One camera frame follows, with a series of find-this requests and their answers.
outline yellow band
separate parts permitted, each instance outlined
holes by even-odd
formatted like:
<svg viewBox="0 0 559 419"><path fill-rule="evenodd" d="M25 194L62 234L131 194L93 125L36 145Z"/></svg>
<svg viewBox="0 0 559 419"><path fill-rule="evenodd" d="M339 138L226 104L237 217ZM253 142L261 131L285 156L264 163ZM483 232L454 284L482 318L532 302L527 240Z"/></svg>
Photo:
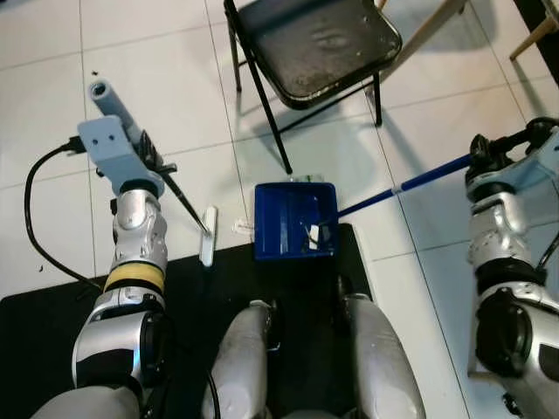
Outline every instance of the yellow band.
<svg viewBox="0 0 559 419"><path fill-rule="evenodd" d="M122 279L139 279L155 285L163 292L164 276L159 268L151 264L122 264L112 271L105 283L105 290L117 281Z"/></svg>

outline metal rod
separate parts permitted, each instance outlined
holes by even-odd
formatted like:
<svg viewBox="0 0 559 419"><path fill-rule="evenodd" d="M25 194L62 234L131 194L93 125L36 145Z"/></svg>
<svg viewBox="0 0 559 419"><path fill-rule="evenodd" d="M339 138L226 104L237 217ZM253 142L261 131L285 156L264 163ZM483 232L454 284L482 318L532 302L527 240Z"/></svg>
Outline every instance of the metal rod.
<svg viewBox="0 0 559 419"><path fill-rule="evenodd" d="M280 129L279 133L285 133L285 131L293 128L293 127L297 127L300 123L305 122L306 120L314 117L316 114L321 113L323 111L326 111L329 107L332 107L333 105L336 105L338 102L341 102L342 100L346 99L347 97L351 96L352 94L355 94L361 90L363 90L365 87L368 87L370 85L372 85L374 83L374 81L371 81L369 83L367 83L364 86L361 87L357 87L356 89L352 90L351 92L348 92L346 94L344 94L343 96L332 100L331 102L327 103L326 105L319 107L318 109L316 109L315 111L303 116L302 118L299 118L298 120L293 121L291 124L287 124L285 125L283 128Z"/></svg>
<svg viewBox="0 0 559 419"><path fill-rule="evenodd" d="M175 183L175 181L173 180L171 175L169 175L168 173L165 173L165 174L162 174L161 177L163 178L165 183L167 183L167 186L169 186L169 188L173 191L176 198L180 201L180 203L183 205L183 207L186 208L186 210L189 212L189 214L192 216L192 218L194 218L194 221L196 221L197 224L200 226L200 228L204 231L204 234L210 235L211 234L210 231L204 225L204 223L202 223L202 220L200 219L200 217L196 213L196 210L194 209L194 207L192 207L192 205L190 205L188 199L186 199L186 196L184 196L184 193L181 191L179 186Z"/></svg>
<svg viewBox="0 0 559 419"><path fill-rule="evenodd" d="M338 212L338 218L346 216L347 214L351 214L352 212L362 210L363 208L369 207L374 203L379 203L381 201L384 201L385 199L388 199L391 196L398 195L401 192L404 192L405 190L414 189L417 186L421 186L426 183L432 182L440 177L461 170L462 168L467 168L468 166L470 166L471 161L472 159L470 158L470 155L463 155L458 159L449 161L448 163L443 164L438 168L429 170L428 172L425 172L422 175L419 175L417 177L414 177L413 179L410 179L409 181L397 185L395 188L386 189L378 195L365 199L364 201L361 201L360 203L356 203L355 205L347 207L346 209L342 209L341 211Z"/></svg>

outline blue broom handle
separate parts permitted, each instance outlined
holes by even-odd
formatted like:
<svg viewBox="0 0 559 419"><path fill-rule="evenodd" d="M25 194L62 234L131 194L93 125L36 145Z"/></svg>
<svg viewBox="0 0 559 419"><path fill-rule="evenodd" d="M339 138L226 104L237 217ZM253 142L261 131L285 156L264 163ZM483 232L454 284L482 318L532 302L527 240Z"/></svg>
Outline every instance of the blue broom handle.
<svg viewBox="0 0 559 419"><path fill-rule="evenodd" d="M355 205L347 207L346 209L342 209L341 211L338 212L338 218L342 216L346 216L347 214L351 214L352 212L362 210L363 208L369 207L374 203L379 203L381 201L384 201L385 199L388 199L391 196L398 195L401 192L404 192L405 190L414 189L417 186L425 185L426 183L432 182L438 179L439 177L449 175L450 173L454 173L458 170L461 170L462 168L467 168L468 166L470 166L471 162L472 159L470 158L470 155L463 155L458 159L449 161L448 163L445 163L442 166L439 166L438 168L429 170L428 172L425 172L422 175L419 175L417 177L414 177L413 179L410 179L409 181L401 183L400 185L397 185L392 189L386 189L385 191L381 192L378 195L372 196L371 198L361 201L360 203L356 203Z"/></svg>

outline black folding chair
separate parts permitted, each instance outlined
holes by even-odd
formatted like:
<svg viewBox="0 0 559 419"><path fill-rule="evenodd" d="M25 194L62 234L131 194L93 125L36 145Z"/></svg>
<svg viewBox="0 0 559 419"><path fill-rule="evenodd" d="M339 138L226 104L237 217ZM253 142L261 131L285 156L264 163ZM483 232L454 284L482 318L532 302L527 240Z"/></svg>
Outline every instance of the black folding chair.
<svg viewBox="0 0 559 419"><path fill-rule="evenodd" d="M256 0L239 10L233 0L224 0L224 7L237 91L241 92L238 69L248 64L288 174L293 171L281 134L340 100L372 85L376 125L382 124L378 73L394 61L402 39L374 0ZM238 62L237 37L246 57L242 63ZM278 128L257 66L279 99L292 109L308 109L359 86ZM362 85L369 76L372 81Z"/></svg>

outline chair seat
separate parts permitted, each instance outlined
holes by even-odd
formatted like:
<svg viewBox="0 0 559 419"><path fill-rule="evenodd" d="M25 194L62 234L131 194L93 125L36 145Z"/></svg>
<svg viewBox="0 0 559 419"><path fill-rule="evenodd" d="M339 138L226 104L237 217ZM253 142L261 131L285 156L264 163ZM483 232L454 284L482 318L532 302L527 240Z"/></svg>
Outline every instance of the chair seat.
<svg viewBox="0 0 559 419"><path fill-rule="evenodd" d="M257 0L238 15L260 70L294 109L359 83L402 48L374 0Z"/></svg>

